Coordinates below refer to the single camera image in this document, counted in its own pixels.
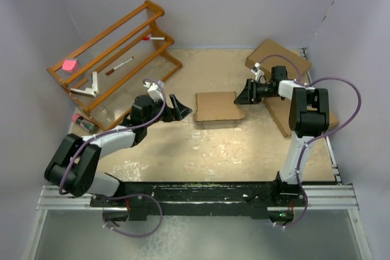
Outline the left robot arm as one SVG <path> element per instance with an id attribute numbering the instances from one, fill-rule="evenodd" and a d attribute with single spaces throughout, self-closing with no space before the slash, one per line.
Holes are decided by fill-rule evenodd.
<path id="1" fill-rule="evenodd" d="M 98 162 L 119 150 L 137 146 L 146 137 L 148 126 L 159 121 L 181 121 L 192 113 L 174 94 L 169 98 L 172 107 L 165 99 L 140 95 L 115 128 L 91 136 L 66 135 L 49 162 L 44 179 L 58 186 L 61 195 L 80 197 L 89 193 L 104 196 L 111 206 L 123 204 L 126 195 L 120 188 L 121 181 L 98 172 Z"/>

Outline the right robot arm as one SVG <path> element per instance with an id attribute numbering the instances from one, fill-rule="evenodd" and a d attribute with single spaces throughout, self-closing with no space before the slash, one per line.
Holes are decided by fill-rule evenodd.
<path id="1" fill-rule="evenodd" d="M 288 78 L 285 66 L 275 66 L 271 79 L 260 82 L 264 72 L 256 63 L 251 72 L 254 79 L 247 79 L 246 85 L 234 100 L 236 105 L 259 104 L 263 99 L 279 97 L 290 100 L 288 124 L 292 132 L 286 160 L 274 180 L 271 199 L 278 206 L 285 206 L 293 195 L 302 195 L 302 172 L 311 152 L 310 144 L 320 137 L 330 123 L 328 91 L 301 84 Z"/>

